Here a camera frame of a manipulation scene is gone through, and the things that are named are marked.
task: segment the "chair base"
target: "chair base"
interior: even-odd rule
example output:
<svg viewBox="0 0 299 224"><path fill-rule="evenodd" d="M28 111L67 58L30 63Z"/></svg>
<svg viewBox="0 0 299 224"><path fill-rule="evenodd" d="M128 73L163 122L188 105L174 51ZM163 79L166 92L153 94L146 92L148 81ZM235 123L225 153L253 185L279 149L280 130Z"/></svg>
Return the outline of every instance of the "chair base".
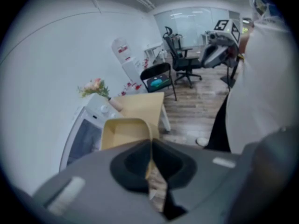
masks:
<svg viewBox="0 0 299 224"><path fill-rule="evenodd" d="M182 79L184 77L187 77L190 89L193 88L190 77L199 77L199 80L202 80L201 75L192 74L191 71L186 71L185 73L183 73L183 72L177 72L177 77L179 75L181 75L181 76L174 81L174 84L177 84L178 80L180 80L180 79Z"/></svg>

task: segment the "person in white shirt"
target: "person in white shirt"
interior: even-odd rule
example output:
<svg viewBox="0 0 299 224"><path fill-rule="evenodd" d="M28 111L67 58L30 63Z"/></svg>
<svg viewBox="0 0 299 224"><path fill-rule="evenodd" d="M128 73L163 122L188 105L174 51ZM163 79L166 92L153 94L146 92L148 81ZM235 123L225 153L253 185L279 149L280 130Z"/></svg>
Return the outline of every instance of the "person in white shirt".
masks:
<svg viewBox="0 0 299 224"><path fill-rule="evenodd" d="M206 149L244 147L298 120L298 49L270 0L250 0L253 30L241 39L242 71L219 110Z"/></svg>

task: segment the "ceiling light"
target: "ceiling light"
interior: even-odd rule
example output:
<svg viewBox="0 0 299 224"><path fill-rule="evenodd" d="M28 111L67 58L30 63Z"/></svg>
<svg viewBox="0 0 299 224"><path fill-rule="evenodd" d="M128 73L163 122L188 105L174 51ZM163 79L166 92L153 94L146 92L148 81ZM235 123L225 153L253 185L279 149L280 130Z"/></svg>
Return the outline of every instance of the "ceiling light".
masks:
<svg viewBox="0 0 299 224"><path fill-rule="evenodd" d="M182 13L171 14L171 16L181 15Z"/></svg>

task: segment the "black folding chair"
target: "black folding chair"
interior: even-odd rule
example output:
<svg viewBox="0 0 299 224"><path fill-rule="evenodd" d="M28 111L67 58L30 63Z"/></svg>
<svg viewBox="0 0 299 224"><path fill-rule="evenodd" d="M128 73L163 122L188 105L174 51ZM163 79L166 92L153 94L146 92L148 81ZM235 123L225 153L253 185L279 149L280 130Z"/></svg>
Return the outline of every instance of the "black folding chair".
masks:
<svg viewBox="0 0 299 224"><path fill-rule="evenodd" d="M177 100L177 95L176 95L176 91L174 89L174 85L173 85L173 81L172 81L170 72L171 72L171 66L168 63L153 65L153 66L145 69L141 73L140 79L144 83L144 86L146 87L146 89L149 93L158 91L160 89L169 87L171 85L173 88L174 97Z"/></svg>

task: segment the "white microwave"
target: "white microwave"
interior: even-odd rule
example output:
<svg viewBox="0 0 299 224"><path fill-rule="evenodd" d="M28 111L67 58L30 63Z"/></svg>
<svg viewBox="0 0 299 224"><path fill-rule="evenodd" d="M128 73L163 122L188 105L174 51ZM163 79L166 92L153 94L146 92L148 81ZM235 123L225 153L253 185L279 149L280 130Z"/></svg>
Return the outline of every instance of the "white microwave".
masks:
<svg viewBox="0 0 299 224"><path fill-rule="evenodd" d="M68 128L68 135L60 161L59 171L83 156L101 150L101 135L108 119L122 115L114 109L106 98L92 94L78 107Z"/></svg>

